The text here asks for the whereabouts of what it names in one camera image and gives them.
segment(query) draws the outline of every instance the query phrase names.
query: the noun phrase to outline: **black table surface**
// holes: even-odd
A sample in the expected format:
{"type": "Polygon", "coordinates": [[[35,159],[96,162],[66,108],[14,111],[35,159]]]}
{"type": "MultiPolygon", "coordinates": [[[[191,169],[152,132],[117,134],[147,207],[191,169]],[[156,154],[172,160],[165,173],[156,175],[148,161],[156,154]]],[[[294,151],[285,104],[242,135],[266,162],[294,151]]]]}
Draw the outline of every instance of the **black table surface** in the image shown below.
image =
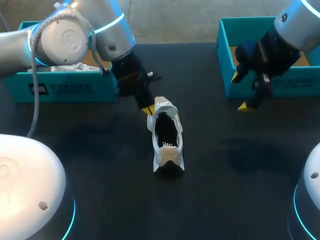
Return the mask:
{"type": "MultiPolygon", "coordinates": [[[[34,139],[60,158],[84,240],[289,240],[287,212],[320,142],[320,100],[271,99],[253,114],[227,100],[214,43],[138,45],[177,106],[185,174],[153,174],[152,134],[133,97],[113,104],[41,104],[34,139]]],[[[0,88],[0,132],[24,136],[32,104],[0,88]]]]}

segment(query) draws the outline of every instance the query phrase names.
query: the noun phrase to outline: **teal box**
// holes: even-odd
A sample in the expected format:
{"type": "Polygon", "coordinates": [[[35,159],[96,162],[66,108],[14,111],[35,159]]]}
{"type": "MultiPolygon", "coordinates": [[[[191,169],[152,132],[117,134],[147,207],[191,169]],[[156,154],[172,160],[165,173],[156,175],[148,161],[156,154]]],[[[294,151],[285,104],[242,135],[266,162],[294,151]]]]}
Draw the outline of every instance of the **teal box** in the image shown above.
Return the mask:
{"type": "MultiPolygon", "coordinates": [[[[19,30],[39,23],[24,21],[19,30]]],[[[42,103],[115,102],[117,81],[113,74],[100,71],[38,72],[39,101],[42,103]]],[[[4,79],[16,103],[33,103],[34,88],[31,72],[18,72],[4,79]]]]}
{"type": "MultiPolygon", "coordinates": [[[[260,39],[274,24],[275,17],[221,18],[217,36],[217,56],[224,89],[228,98],[249,98],[255,74],[251,71],[238,84],[231,83],[236,72],[230,47],[246,40],[260,39]]],[[[305,53],[310,66],[293,66],[284,75],[271,81],[273,97],[320,96],[320,47],[305,53]]]]}

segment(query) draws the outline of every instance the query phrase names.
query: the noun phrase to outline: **shoe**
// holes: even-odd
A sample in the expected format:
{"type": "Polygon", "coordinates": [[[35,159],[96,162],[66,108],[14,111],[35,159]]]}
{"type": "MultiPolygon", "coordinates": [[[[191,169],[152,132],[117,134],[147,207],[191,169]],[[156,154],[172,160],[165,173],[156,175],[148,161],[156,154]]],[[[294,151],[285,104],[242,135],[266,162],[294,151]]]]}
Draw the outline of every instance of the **shoe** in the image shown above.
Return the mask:
{"type": "Polygon", "coordinates": [[[147,117],[154,148],[153,171],[159,177],[174,178],[185,171],[182,155],[183,128],[178,109],[163,96],[154,99],[154,114],[147,117]]]}

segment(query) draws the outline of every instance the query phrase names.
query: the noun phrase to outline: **shoe insole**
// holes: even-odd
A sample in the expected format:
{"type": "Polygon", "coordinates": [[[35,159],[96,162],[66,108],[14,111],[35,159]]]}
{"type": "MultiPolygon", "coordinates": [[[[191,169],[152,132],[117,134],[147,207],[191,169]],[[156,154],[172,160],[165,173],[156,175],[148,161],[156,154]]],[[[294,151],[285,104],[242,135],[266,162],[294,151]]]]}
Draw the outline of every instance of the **shoe insole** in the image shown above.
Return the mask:
{"type": "Polygon", "coordinates": [[[175,122],[165,112],[159,113],[155,121],[155,134],[158,136],[158,145],[161,147],[176,146],[178,131],[175,122]]]}

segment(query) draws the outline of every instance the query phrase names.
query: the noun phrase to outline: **gray cable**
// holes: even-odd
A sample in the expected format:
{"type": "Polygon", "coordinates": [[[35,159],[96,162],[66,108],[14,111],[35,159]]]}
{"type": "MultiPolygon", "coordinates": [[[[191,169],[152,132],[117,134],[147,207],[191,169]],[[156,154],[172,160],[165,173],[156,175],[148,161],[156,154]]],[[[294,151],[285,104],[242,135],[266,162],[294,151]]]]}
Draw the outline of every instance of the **gray cable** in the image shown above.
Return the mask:
{"type": "Polygon", "coordinates": [[[7,32],[10,32],[10,29],[9,29],[9,27],[8,27],[8,25],[7,25],[6,21],[5,21],[5,18],[4,18],[4,16],[2,15],[1,11],[0,11],[0,18],[2,19],[2,22],[3,22],[3,24],[4,24],[5,30],[6,30],[7,32]]]}
{"type": "Polygon", "coordinates": [[[35,132],[37,122],[38,122],[38,116],[39,116],[39,85],[38,85],[38,76],[37,76],[37,63],[36,63],[36,54],[37,54],[37,45],[39,42],[39,39],[41,37],[42,32],[46,29],[47,26],[50,24],[59,21],[59,20],[65,20],[65,19],[71,19],[71,20],[77,20],[80,23],[85,23],[90,30],[91,38],[92,38],[92,56],[94,61],[98,64],[98,66],[102,66],[102,63],[99,61],[97,56],[97,50],[96,50],[96,34],[95,30],[92,27],[92,25],[88,22],[87,19],[85,19],[80,14],[73,15],[73,14],[58,14],[53,17],[50,17],[46,19],[44,22],[40,24],[38,29],[36,30],[34,37],[32,39],[31,43],[31,69],[32,69],[32,77],[33,77],[33,87],[34,87],[34,111],[33,111],[33,119],[31,123],[30,130],[28,134],[26,135],[27,138],[31,138],[35,132]]]}

